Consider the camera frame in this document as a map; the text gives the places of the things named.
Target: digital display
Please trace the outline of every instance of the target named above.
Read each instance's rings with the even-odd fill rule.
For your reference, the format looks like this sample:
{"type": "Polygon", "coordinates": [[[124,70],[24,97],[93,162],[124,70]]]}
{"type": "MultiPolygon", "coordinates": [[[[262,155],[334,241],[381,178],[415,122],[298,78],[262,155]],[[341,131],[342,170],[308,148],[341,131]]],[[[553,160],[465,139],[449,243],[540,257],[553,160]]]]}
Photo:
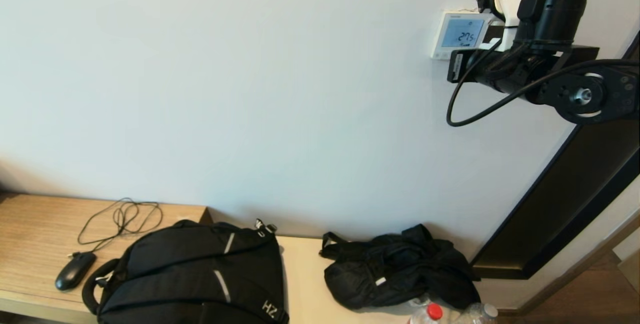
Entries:
{"type": "Polygon", "coordinates": [[[484,21],[484,19],[450,19],[442,46],[475,47],[484,21]]]}

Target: thermostat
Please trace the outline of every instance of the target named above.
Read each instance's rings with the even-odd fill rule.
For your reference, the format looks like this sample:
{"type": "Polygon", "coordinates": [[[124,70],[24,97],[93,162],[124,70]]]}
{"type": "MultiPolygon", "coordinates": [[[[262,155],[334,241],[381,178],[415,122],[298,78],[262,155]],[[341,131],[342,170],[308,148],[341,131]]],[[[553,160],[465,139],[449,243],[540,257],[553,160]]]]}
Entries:
{"type": "Polygon", "coordinates": [[[491,13],[448,10],[442,14],[431,57],[449,60],[456,49],[477,48],[494,17],[491,13]]]}

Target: wooden floor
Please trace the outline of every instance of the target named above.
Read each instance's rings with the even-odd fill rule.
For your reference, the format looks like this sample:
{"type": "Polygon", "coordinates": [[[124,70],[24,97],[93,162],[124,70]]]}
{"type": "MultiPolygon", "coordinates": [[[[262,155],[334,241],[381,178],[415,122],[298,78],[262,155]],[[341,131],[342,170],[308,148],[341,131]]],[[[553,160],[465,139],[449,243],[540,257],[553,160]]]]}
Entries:
{"type": "MultiPolygon", "coordinates": [[[[610,253],[524,317],[499,324],[640,324],[640,295],[610,253]]],[[[0,324],[57,324],[0,313],[0,324]]]]}

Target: desk surface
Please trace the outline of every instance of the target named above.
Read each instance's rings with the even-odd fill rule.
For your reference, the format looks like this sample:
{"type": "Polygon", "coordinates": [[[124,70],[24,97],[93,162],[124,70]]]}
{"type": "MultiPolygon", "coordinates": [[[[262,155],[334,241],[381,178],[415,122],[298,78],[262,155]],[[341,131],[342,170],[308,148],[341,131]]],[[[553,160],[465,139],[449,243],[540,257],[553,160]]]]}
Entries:
{"type": "MultiPolygon", "coordinates": [[[[95,323],[96,318],[82,303],[82,285],[62,293],[55,289],[54,281],[69,262],[68,253],[92,248],[78,245],[76,237],[87,219],[110,203],[0,195],[0,311],[73,324],[95,323]]],[[[206,211],[202,206],[172,204],[163,204],[162,210],[162,227],[180,219],[198,222],[206,211]]],[[[114,229],[110,215],[103,215],[89,227],[87,239],[112,235],[114,229]]],[[[99,251],[90,271],[119,258],[138,237],[118,238],[99,251]]],[[[283,250],[291,324],[405,324],[414,310],[407,305],[346,310],[334,301],[325,285],[324,270],[332,261],[318,255],[322,241],[279,236],[278,242],[283,250]]]]}

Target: white bottle cap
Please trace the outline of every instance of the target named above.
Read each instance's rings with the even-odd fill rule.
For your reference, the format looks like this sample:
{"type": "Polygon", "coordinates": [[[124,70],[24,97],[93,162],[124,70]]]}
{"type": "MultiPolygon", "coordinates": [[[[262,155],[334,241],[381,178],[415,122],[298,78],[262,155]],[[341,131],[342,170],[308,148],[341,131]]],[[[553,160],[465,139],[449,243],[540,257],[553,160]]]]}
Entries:
{"type": "Polygon", "coordinates": [[[492,317],[492,318],[498,317],[498,310],[496,309],[496,307],[492,306],[491,304],[484,305],[484,312],[487,315],[489,315],[489,317],[492,317]]]}

